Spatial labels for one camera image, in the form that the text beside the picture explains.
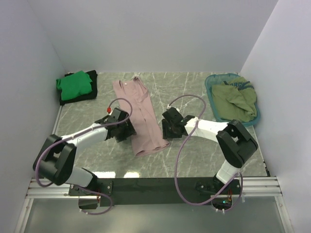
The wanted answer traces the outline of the pink tank top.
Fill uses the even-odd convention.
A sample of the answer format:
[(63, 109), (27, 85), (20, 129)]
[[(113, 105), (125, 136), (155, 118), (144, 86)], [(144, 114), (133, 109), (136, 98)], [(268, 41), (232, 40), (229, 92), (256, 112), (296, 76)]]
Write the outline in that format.
[(114, 81), (113, 90), (122, 110), (129, 113), (133, 108), (130, 121), (137, 133), (131, 137), (134, 155), (140, 157), (166, 149), (170, 143), (163, 139), (149, 91), (140, 78)]

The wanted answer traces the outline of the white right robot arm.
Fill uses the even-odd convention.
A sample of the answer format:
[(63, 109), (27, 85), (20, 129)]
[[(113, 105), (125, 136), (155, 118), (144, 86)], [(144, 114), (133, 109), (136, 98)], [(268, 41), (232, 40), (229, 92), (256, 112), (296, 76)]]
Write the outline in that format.
[(214, 190), (220, 194), (230, 188), (234, 176), (240, 172), (259, 147), (253, 136), (238, 120), (225, 123), (203, 120), (191, 115), (183, 117), (174, 107), (166, 110), (162, 116), (164, 139), (186, 137), (177, 154), (174, 168), (175, 180), (180, 153), (192, 136), (217, 142), (222, 150), (225, 161), (212, 182)]

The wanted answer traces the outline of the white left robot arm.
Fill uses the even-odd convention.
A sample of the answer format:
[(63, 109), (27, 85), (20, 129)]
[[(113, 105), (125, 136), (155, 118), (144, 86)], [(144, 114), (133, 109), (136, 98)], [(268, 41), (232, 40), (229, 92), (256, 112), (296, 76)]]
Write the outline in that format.
[(119, 108), (114, 108), (112, 113), (76, 133), (64, 136), (51, 134), (33, 163), (35, 177), (46, 178), (55, 185), (79, 186), (84, 194), (92, 195), (100, 190), (98, 177), (85, 168), (76, 167), (76, 155), (96, 143), (111, 138), (121, 142), (135, 134), (129, 114)]

